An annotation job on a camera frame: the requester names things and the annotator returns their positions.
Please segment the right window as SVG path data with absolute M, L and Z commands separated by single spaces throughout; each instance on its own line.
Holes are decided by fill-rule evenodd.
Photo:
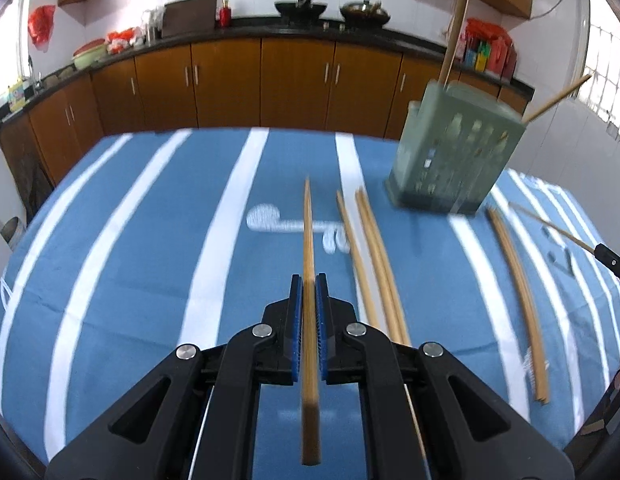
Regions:
M 590 30 L 579 99 L 620 139 L 620 21 L 607 0 L 588 0 Z

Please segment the blue white striped tablecloth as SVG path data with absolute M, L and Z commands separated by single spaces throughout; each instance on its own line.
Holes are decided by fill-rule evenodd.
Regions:
M 0 281 L 0 413 L 42 462 L 180 344 L 207 349 L 258 323 L 302 266 L 310 179 L 315 267 L 331 294 L 361 295 L 352 229 L 364 190 L 414 346 L 442 344 L 545 438 L 565 446 L 620 365 L 620 282 L 579 237 L 594 224 L 563 188 L 506 170 L 495 208 L 540 319 L 549 402 L 534 399 L 530 344 L 490 220 L 390 203 L 397 147 L 349 134 L 180 130 L 109 136 L 69 170 Z

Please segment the green perforated utensil holder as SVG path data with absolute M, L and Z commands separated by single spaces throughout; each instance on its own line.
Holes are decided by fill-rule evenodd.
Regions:
M 452 81 L 409 103 L 386 188 L 395 206 L 473 216 L 526 126 L 509 105 Z

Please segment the black countertop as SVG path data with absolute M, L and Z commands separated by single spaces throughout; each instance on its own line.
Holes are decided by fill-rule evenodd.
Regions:
M 22 114 L 45 140 L 252 126 L 395 139 L 443 58 L 388 29 L 250 24 L 102 58 L 29 93 Z

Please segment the lower wooden cabinets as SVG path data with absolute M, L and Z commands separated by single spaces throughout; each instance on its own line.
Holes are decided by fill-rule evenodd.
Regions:
M 271 127 L 396 139 L 441 68 L 415 52 L 307 38 L 182 44 L 83 70 L 0 122 L 20 192 L 60 183 L 103 136 Z

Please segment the lidded cooking pot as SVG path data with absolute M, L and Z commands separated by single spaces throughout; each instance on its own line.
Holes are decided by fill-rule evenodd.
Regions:
M 371 0 L 345 3 L 340 13 L 347 25 L 360 29 L 381 28 L 391 18 L 380 1 Z

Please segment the yellow detergent bottle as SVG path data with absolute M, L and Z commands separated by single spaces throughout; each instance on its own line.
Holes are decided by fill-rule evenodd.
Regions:
M 8 87 L 7 103 L 11 113 L 21 110 L 26 104 L 25 85 L 22 79 Z

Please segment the green bowl red lid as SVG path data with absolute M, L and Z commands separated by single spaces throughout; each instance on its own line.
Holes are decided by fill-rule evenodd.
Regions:
M 90 41 L 72 55 L 72 63 L 76 70 L 85 70 L 96 61 L 107 55 L 107 42 L 104 38 Z

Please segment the red bag on counter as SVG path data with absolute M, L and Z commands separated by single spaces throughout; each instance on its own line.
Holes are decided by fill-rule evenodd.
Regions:
M 144 32 L 139 27 L 130 27 L 121 32 L 109 32 L 106 35 L 107 52 L 110 55 L 121 53 L 144 40 Z

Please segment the black wok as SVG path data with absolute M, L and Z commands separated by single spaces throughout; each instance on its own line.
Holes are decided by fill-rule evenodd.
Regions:
M 327 10 L 327 4 L 316 0 L 275 1 L 276 11 L 294 23 L 316 22 Z

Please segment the dark cutting board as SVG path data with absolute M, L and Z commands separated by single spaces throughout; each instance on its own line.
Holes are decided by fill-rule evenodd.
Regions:
M 179 0 L 163 10 L 161 38 L 167 39 L 214 29 L 218 0 Z

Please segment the red bottle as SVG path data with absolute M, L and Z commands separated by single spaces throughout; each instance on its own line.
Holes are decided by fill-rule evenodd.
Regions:
M 219 10 L 219 25 L 221 28 L 228 28 L 232 21 L 232 9 L 229 6 L 229 0 L 222 0 Z

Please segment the red plastic bag hanging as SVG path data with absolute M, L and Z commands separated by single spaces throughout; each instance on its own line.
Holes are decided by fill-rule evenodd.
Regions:
M 29 14 L 28 34 L 33 47 L 38 51 L 48 50 L 54 28 L 55 10 L 54 4 L 45 4 L 38 6 Z

